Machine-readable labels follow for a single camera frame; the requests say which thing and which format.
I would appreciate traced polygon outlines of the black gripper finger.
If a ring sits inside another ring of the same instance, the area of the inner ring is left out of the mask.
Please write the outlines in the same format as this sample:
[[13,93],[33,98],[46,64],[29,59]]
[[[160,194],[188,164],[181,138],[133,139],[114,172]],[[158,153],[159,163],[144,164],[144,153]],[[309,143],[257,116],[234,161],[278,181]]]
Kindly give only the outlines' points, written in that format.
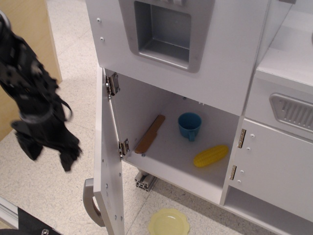
[[80,154],[81,154],[80,147],[61,150],[60,160],[61,160],[61,165],[65,172],[71,171],[71,166],[78,159]]
[[16,133],[16,137],[21,149],[25,154],[33,161],[37,160],[43,146],[38,144],[32,137],[25,135],[23,133]]

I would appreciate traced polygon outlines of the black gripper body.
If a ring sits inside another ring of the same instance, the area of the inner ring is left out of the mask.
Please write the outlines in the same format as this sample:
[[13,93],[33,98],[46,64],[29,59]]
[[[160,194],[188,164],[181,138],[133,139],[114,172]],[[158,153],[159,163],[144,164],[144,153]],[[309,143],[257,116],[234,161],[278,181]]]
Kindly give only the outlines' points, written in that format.
[[11,123],[11,127],[16,133],[32,137],[43,147],[61,152],[61,150],[80,147],[79,140],[66,128],[66,121],[66,116],[51,115],[46,119],[15,120]]

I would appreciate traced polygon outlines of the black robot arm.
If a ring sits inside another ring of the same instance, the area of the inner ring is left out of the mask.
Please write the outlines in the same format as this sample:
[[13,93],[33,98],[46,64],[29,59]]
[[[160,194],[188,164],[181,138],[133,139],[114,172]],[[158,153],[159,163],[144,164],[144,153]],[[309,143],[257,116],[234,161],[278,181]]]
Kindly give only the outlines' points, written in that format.
[[58,84],[39,62],[37,55],[11,30],[7,16],[0,14],[0,85],[16,102],[20,120],[11,127],[21,149],[35,161],[44,147],[60,153],[64,171],[69,172],[81,154],[79,139],[65,126],[63,101]]

